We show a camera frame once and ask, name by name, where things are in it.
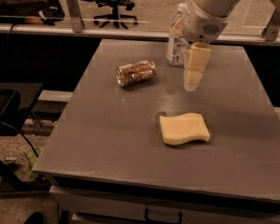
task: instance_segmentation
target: chair base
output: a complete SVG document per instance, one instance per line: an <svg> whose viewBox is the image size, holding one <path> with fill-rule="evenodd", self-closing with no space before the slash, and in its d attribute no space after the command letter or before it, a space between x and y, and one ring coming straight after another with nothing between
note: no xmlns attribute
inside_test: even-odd
<svg viewBox="0 0 280 224"><path fill-rule="evenodd" d="M111 21L113 21L114 26L116 28L119 28L119 26L123 26L125 29L128 29L128 26L123 22L120 21L119 19L133 19L134 22L133 24L137 25L138 24L138 19L136 16L132 16L132 15L125 15L125 14L119 14L119 8L118 7L113 7L112 8L112 13L111 14L105 14L105 15L101 15L101 16L95 16L94 17L94 24L98 25L100 19L106 19L106 21L103 22L102 25L100 25L100 27L105 27L106 25L108 25Z"/></svg>

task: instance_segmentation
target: clear plastic bottle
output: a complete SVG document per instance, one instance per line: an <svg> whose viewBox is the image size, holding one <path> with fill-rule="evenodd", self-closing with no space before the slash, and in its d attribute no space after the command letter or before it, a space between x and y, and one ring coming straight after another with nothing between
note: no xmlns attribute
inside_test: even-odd
<svg viewBox="0 0 280 224"><path fill-rule="evenodd" d="M184 65L184 51L187 41L181 31L181 15L186 7L186 3L180 3L177 13L173 18L167 48L167 62L172 66Z"/></svg>

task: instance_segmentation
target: background desk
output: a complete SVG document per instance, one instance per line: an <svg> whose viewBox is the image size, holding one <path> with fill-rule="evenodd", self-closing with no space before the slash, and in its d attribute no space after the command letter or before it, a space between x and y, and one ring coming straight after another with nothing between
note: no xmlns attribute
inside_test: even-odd
<svg viewBox="0 0 280 224"><path fill-rule="evenodd" d="M174 214L156 219L174 223L178 212L183 223L278 222L280 122L244 49L213 46L200 86L186 92L166 48L103 40L34 170L74 212L143 221L147 208L161 206ZM155 62L157 76L122 89L116 67L144 59ZM203 115L210 141L166 146L159 115L186 112Z"/></svg>

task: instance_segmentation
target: soda can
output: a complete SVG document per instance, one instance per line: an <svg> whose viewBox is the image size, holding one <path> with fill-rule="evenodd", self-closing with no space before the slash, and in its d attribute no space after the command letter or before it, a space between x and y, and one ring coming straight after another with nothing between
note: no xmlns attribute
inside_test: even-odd
<svg viewBox="0 0 280 224"><path fill-rule="evenodd" d="M121 87L140 83L156 76L156 65L150 60L128 63L116 69L118 83Z"/></svg>

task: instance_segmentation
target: black handle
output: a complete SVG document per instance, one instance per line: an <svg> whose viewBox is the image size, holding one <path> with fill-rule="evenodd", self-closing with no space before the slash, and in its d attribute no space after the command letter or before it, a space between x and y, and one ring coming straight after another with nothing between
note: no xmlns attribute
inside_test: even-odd
<svg viewBox="0 0 280 224"><path fill-rule="evenodd" d="M170 223L170 222L163 222L163 221L157 221L157 220L151 220L148 217L148 208L146 209L146 222L150 224L181 224L183 221L182 213L178 213L178 221L176 223Z"/></svg>

